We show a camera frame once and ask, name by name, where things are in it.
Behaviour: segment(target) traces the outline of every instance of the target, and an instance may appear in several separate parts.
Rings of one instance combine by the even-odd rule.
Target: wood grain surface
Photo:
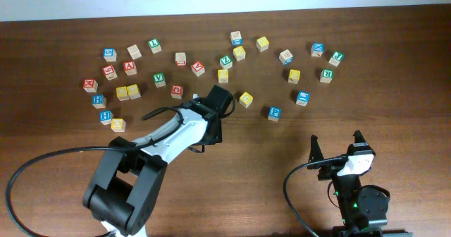
[[[218,84],[219,58],[232,56],[230,32],[240,30],[246,59],[229,70],[222,86],[237,98],[254,96],[248,109],[237,105],[223,121],[223,143],[204,154],[182,153],[168,167],[149,236],[269,236],[302,234],[285,203],[282,182],[308,160],[310,136],[319,137],[325,157],[346,152],[359,129],[376,151],[362,184],[388,189],[392,200],[386,229],[415,236],[451,235],[451,6],[349,8],[311,11],[102,18],[0,23],[0,182],[24,162],[46,152],[107,145],[118,134],[99,122],[92,94],[81,85],[95,78],[107,109],[124,118],[122,135],[132,140],[152,132],[171,115],[142,122],[147,112],[181,103],[170,86],[181,84],[183,100],[206,95]],[[260,53],[256,39],[266,36]],[[152,54],[147,41],[158,38],[163,51]],[[323,42],[321,58],[309,56]],[[137,75],[127,76],[126,47],[137,44]],[[113,47],[118,78],[105,79],[102,49]],[[294,61],[278,60],[289,49]],[[337,67],[332,51],[345,55]],[[201,61],[196,77],[175,65],[175,52],[188,65]],[[298,85],[287,83],[290,68],[301,70]],[[330,84],[319,82],[332,68]],[[152,74],[163,72],[167,86],[156,88]],[[137,83],[142,97],[119,102],[115,88]],[[306,107],[295,104],[300,91],[311,94]],[[282,109],[278,123],[268,108]],[[92,236],[105,232],[82,206],[82,196],[101,152],[75,153],[27,169],[13,189],[23,222],[50,236]],[[329,203],[327,182],[301,170],[289,182],[294,206],[317,231],[342,224]],[[24,236],[11,221],[1,193],[0,235]]]

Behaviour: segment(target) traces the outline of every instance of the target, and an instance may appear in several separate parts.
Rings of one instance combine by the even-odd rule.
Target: wooden table
[[[222,144],[204,154],[186,151],[169,165],[147,222],[150,236],[305,233],[285,203],[283,179],[308,160],[312,134],[325,157],[334,157],[346,152],[356,129],[377,154],[362,184],[392,193],[386,229],[450,235],[450,25],[449,5],[0,23],[1,185],[37,155],[106,145],[119,135],[100,124],[83,79],[98,81],[107,109],[127,122],[120,135],[132,140],[171,116],[142,122],[142,115],[182,102],[171,98],[171,85],[183,85],[188,100],[218,83],[219,58],[232,55],[230,32],[240,30],[246,59],[234,62],[223,87],[236,98],[246,91],[254,102],[224,120]],[[261,36],[270,42],[264,52],[255,47]],[[147,46],[153,38],[163,48],[158,54]],[[323,57],[310,57],[313,42],[325,43]],[[133,44],[143,57],[135,60],[138,74],[127,76],[121,66]],[[101,73],[104,47],[118,52],[112,81]],[[294,55],[286,67],[278,60],[285,49]],[[335,50],[345,54],[337,68],[328,64]],[[177,67],[177,51],[186,52],[188,65],[203,62],[206,73],[198,78],[189,66]],[[287,83],[290,68],[301,70],[297,85]],[[323,68],[335,71],[330,84],[319,82]],[[167,86],[155,87],[157,72]],[[115,88],[135,83],[142,98],[119,102]],[[311,94],[306,107],[295,104],[300,90]],[[278,123],[266,119],[272,106],[282,109]],[[83,152],[31,166],[13,189],[19,217],[51,236],[103,233],[81,203],[101,156]],[[316,175],[301,170],[288,192],[312,227],[328,230],[341,217]],[[23,236],[3,193],[1,200],[0,235]]]

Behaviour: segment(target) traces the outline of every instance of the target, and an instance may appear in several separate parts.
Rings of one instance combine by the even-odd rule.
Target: cube
[[[85,79],[85,81],[83,81],[83,89],[87,92],[97,92],[98,86],[99,84],[97,84],[94,79]]]
[[[240,46],[242,44],[241,32],[231,32],[230,39],[232,40],[232,46]]]
[[[197,77],[199,77],[200,75],[205,73],[205,66],[204,64],[202,64],[202,62],[196,61],[191,65],[191,70],[194,74],[197,75]]]
[[[118,56],[118,53],[114,51],[112,48],[104,49],[104,58],[105,61],[116,61],[116,58]]]
[[[127,93],[131,99],[137,99],[141,97],[140,89],[137,85],[127,86]]]
[[[280,113],[282,110],[280,110],[277,107],[271,107],[269,109],[269,115],[268,115],[268,120],[270,121],[278,121],[280,118]]]
[[[329,63],[337,67],[338,64],[340,64],[340,62],[343,60],[343,57],[345,57],[344,54],[335,51],[335,53],[333,53],[332,57],[330,58]]]
[[[111,120],[113,119],[113,113],[111,111],[102,111],[100,112],[100,122],[104,125],[111,124]]]
[[[249,93],[245,92],[240,97],[240,104],[247,108],[251,105],[252,101],[254,100],[253,96],[251,96]]]
[[[296,104],[305,107],[309,103],[310,94],[307,92],[299,92],[296,99]]]
[[[323,43],[313,43],[310,49],[310,54],[313,57],[321,57],[324,52],[324,44]]]
[[[290,70],[290,74],[288,76],[288,82],[297,84],[299,82],[299,78],[301,77],[301,71],[298,70]]]
[[[283,65],[287,65],[293,61],[293,55],[290,50],[287,49],[280,53],[279,60],[283,63]]]
[[[126,86],[117,87],[116,88],[116,94],[117,94],[118,99],[120,101],[130,99],[130,97],[128,96],[128,93],[127,93],[127,87]]]
[[[171,89],[171,96],[174,99],[182,99],[182,97],[183,97],[182,85],[173,85],[172,89]]]
[[[218,70],[218,81],[228,83],[228,70]]]
[[[150,47],[150,50],[152,50],[152,53],[154,53],[154,54],[161,51],[161,45],[157,39],[153,39],[153,40],[149,41],[149,47]]]
[[[127,75],[136,75],[137,69],[136,64],[134,61],[126,61],[124,63],[124,71],[127,73]]]
[[[266,37],[261,37],[257,40],[257,48],[260,51],[265,51],[269,48],[269,41]]]
[[[321,71],[321,76],[319,77],[319,81],[322,83],[330,83],[333,78],[333,71],[328,69],[323,69]]]
[[[92,96],[92,105],[95,108],[105,108],[106,107],[106,99],[103,95],[94,95]]]
[[[246,51],[242,46],[233,49],[233,56],[237,61],[244,60],[246,58]]]
[[[177,64],[177,66],[186,66],[186,54],[175,53],[175,64]]]
[[[232,68],[233,62],[229,56],[224,56],[219,60],[219,65],[221,65],[223,69],[229,69]]]
[[[102,69],[104,72],[104,75],[106,79],[111,80],[118,77],[118,74],[116,74],[116,71],[113,68],[113,65],[108,65],[107,67]]]
[[[124,132],[125,131],[125,121],[121,118],[115,118],[111,120],[111,129],[114,132]]]
[[[140,50],[138,49],[138,46],[135,44],[131,47],[127,47],[127,50],[133,60],[138,59],[142,56]]]
[[[166,82],[163,73],[154,74],[154,82],[157,87],[165,86]]]

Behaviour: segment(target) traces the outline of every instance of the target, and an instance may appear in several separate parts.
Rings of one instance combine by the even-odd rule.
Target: wooden block
[[[133,60],[138,59],[142,56],[137,45],[132,45],[131,47],[128,47],[127,50]]]
[[[157,87],[165,86],[166,82],[163,73],[154,74],[154,82]]]
[[[242,46],[233,49],[233,56],[237,61],[244,60],[246,58],[246,51]]]
[[[121,118],[114,118],[111,120],[111,129],[114,132],[124,132],[125,131],[125,121]]]
[[[104,49],[104,58],[105,61],[116,61],[118,54],[112,48]]]
[[[232,46],[240,46],[242,44],[241,32],[231,32],[230,40],[232,40]]]
[[[313,43],[310,49],[310,54],[313,57],[321,57],[324,52],[324,44],[323,43]]]
[[[186,54],[175,53],[175,64],[177,64],[177,66],[186,66]]]
[[[191,71],[199,77],[203,73],[205,73],[205,66],[200,61],[196,61],[191,65]]]
[[[120,101],[130,99],[130,97],[128,96],[128,93],[127,93],[127,87],[126,86],[117,87],[116,88],[116,94],[118,95],[118,99]]]
[[[106,107],[106,99],[103,95],[94,95],[92,96],[92,105],[95,108],[105,108]]]
[[[134,61],[126,61],[124,63],[124,71],[127,73],[127,75],[136,75],[137,69],[136,64]]]
[[[118,77],[118,74],[116,74],[116,71],[113,68],[113,65],[108,65],[107,67],[102,69],[104,72],[104,75],[106,79],[111,80]]]
[[[338,66],[338,64],[340,64],[340,62],[343,60],[343,58],[345,57],[344,54],[335,51],[335,53],[333,53],[332,57],[329,60],[329,63],[334,65],[335,67]]]
[[[174,99],[182,99],[182,97],[183,97],[182,85],[173,85],[172,89],[171,89],[171,96]]]
[[[100,112],[100,122],[104,125],[111,124],[111,120],[113,119],[113,113],[111,111],[102,111]]]
[[[278,109],[277,107],[271,107],[269,109],[269,115],[268,120],[270,121],[278,121],[280,118],[280,113],[282,110]]]
[[[299,92],[296,99],[296,104],[306,106],[309,103],[310,94],[308,92]]]
[[[269,48],[269,41],[266,37],[261,37],[257,40],[257,48],[260,51],[265,51]]]
[[[249,93],[245,92],[240,97],[240,104],[247,108],[251,105],[252,101],[254,100],[253,96],[251,96]]]
[[[131,99],[137,99],[141,97],[140,89],[137,85],[127,86],[127,93]]]
[[[157,39],[153,39],[153,40],[149,41],[149,47],[150,47],[150,50],[152,50],[152,53],[154,53],[154,54],[161,51],[161,45]]]
[[[328,69],[323,69],[321,71],[321,76],[319,78],[319,81],[322,83],[330,83],[333,78],[333,71]]]
[[[97,84],[94,79],[85,79],[85,81],[83,81],[83,89],[87,92],[97,92],[98,86],[99,84]]]
[[[287,65],[293,61],[293,55],[290,50],[287,49],[280,53],[279,60],[283,63],[283,65]]]
[[[288,82],[297,84],[299,82],[299,78],[301,77],[301,71],[298,70],[290,70],[290,74],[288,76]]]
[[[232,59],[230,58],[230,56],[224,56],[223,58],[221,58],[219,60],[219,65],[221,65],[221,67],[223,67],[223,69],[229,69],[229,68],[232,68],[233,62],[232,62]]]
[[[228,83],[228,70],[218,70],[218,81]]]

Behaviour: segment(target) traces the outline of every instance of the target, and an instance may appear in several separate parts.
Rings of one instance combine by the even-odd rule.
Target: toy block
[[[224,56],[219,60],[219,65],[223,67],[223,69],[229,69],[232,68],[233,62],[232,59],[229,56]]]
[[[115,118],[111,120],[111,129],[114,132],[124,132],[125,131],[125,121],[120,118]]]
[[[278,121],[280,118],[280,113],[282,110],[278,109],[277,107],[271,107],[269,109],[269,115],[268,120],[270,121]]]
[[[241,32],[231,32],[230,39],[232,40],[232,46],[240,46],[242,44]]]
[[[228,70],[218,70],[218,81],[228,83]]]
[[[290,50],[287,49],[280,53],[279,60],[282,61],[283,65],[287,65],[293,61],[293,55]]]
[[[182,99],[182,97],[183,97],[182,85],[173,85],[172,89],[171,89],[171,96],[174,99]]]
[[[249,93],[245,92],[240,97],[240,104],[247,108],[251,105],[252,101],[254,100],[253,96],[251,96]]]
[[[310,94],[307,92],[299,92],[296,99],[296,104],[305,107],[309,103]]]
[[[186,65],[186,54],[185,53],[175,53],[175,64],[177,66]]]
[[[106,99],[103,95],[94,95],[92,96],[92,105],[95,108],[105,108],[106,107]]]
[[[153,39],[153,40],[149,41],[149,47],[150,47],[150,50],[152,50],[152,53],[154,53],[154,54],[161,51],[161,45],[157,39]]]
[[[166,82],[163,73],[154,74],[154,82],[157,87],[165,86]]]
[[[257,40],[257,48],[260,51],[265,51],[269,48],[269,41],[266,37],[261,37]]]
[[[334,65],[335,67],[338,66],[338,64],[340,64],[340,62],[343,60],[343,58],[345,57],[344,54],[335,51],[335,53],[333,53],[332,57],[329,60],[329,63]]]
[[[194,74],[197,75],[197,77],[199,77],[200,75],[205,73],[205,66],[204,64],[202,64],[202,62],[196,61],[191,65],[191,70]]]
[[[104,72],[106,79],[108,79],[108,80],[118,77],[118,74],[116,74],[116,71],[114,70],[113,65],[109,65],[109,66],[103,68],[102,70]]]
[[[100,122],[104,125],[111,124],[111,120],[113,119],[113,113],[111,111],[102,111],[100,112]]]
[[[300,77],[301,77],[301,71],[290,70],[290,74],[288,76],[288,82],[297,84],[297,82],[299,82]]]
[[[321,57],[324,52],[324,44],[323,43],[313,43],[310,49],[310,54],[313,57]]]
[[[127,86],[127,93],[131,99],[137,99],[141,97],[140,89],[137,85]]]
[[[124,63],[124,71],[127,73],[127,75],[136,75],[137,69],[136,64],[134,61],[126,61]]]
[[[116,94],[118,95],[118,99],[120,101],[130,99],[130,97],[128,96],[128,93],[127,93],[127,87],[126,86],[117,87],[116,88]]]
[[[127,47],[127,50],[133,60],[138,59],[142,56],[137,45],[132,45],[131,47]]]
[[[242,46],[233,49],[233,56],[237,61],[244,60],[246,58],[246,51]]]
[[[97,92],[97,87],[99,84],[94,79],[85,79],[83,81],[83,89],[87,92]]]
[[[116,61],[118,53],[114,49],[104,49],[105,61]]]
[[[322,83],[330,83],[333,78],[333,71],[328,69],[323,69],[321,71],[321,76],[319,77],[319,81]]]

